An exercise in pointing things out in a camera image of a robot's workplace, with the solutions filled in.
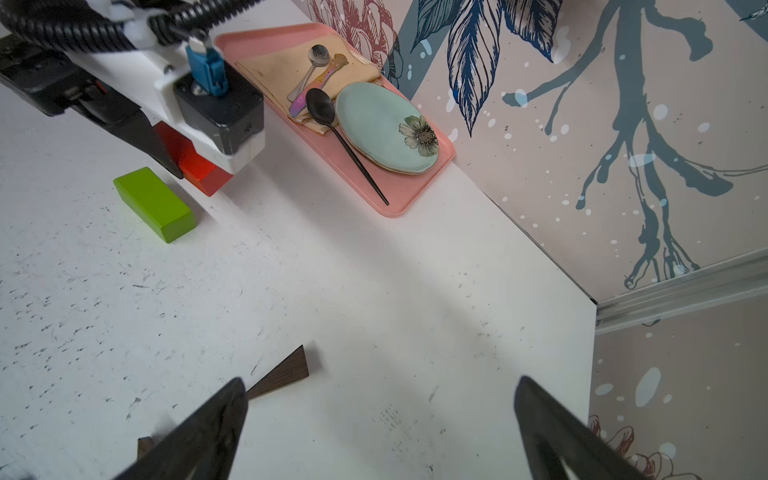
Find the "red rectangular block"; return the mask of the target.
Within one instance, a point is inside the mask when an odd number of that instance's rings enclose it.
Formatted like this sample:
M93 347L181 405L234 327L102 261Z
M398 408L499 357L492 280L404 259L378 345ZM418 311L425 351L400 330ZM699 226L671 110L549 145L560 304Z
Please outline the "red rectangular block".
M153 126L172 160L181 169L184 179L208 197L212 197L233 175L206 160L193 143L164 122Z

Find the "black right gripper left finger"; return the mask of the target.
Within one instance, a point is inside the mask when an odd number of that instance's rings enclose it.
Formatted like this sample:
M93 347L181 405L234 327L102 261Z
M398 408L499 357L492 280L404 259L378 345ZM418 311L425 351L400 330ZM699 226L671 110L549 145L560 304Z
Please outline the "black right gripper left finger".
M227 479L248 410L243 381L234 378L119 479Z

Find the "green rectangular block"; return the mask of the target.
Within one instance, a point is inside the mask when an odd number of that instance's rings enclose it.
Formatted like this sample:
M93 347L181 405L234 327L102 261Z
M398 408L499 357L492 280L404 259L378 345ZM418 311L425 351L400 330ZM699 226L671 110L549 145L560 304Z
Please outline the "green rectangular block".
M123 202L163 241L171 243L192 231L192 210L148 167L113 180Z

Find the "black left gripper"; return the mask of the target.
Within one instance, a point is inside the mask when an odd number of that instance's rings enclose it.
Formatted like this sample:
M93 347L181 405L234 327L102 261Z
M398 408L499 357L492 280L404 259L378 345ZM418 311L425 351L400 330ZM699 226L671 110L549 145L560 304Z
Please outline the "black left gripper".
M7 35L1 39L1 84L49 117L76 111L183 178L142 109L64 53Z

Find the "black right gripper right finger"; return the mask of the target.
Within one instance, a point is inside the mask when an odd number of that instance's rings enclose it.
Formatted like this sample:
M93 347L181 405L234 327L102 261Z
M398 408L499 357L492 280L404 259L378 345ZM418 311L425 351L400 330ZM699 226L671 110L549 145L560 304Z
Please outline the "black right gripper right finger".
M528 376L520 378L514 410L534 479L643 477Z

